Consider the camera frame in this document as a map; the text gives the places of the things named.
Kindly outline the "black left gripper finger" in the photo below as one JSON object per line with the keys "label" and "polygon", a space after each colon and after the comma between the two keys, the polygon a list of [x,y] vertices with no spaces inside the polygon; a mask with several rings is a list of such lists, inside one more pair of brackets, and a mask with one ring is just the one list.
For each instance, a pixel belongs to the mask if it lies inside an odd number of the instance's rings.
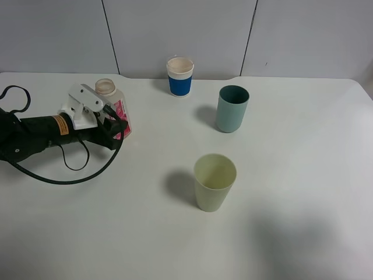
{"label": "black left gripper finger", "polygon": [[117,150],[121,146],[119,139],[115,139],[108,131],[101,128],[94,128],[89,133],[87,141],[108,148],[111,151]]}
{"label": "black left gripper finger", "polygon": [[126,120],[112,120],[105,118],[103,126],[109,135],[117,135],[126,130],[128,122]]}

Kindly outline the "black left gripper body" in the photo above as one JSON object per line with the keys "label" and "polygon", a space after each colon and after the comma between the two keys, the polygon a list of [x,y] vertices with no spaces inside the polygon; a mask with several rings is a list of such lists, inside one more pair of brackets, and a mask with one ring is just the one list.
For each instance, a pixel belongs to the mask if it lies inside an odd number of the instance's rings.
{"label": "black left gripper body", "polygon": [[75,130],[67,114],[21,119],[22,148],[47,148],[79,141],[95,141],[102,137],[99,127]]}

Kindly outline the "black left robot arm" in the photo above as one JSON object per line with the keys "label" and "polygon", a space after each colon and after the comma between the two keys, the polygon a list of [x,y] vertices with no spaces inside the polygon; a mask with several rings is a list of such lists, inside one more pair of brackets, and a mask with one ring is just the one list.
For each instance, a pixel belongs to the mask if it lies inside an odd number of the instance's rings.
{"label": "black left robot arm", "polygon": [[115,136],[128,122],[105,118],[97,127],[75,130],[71,118],[58,115],[18,119],[1,110],[1,160],[7,158],[18,163],[33,154],[59,145],[88,141],[115,150],[119,140]]}

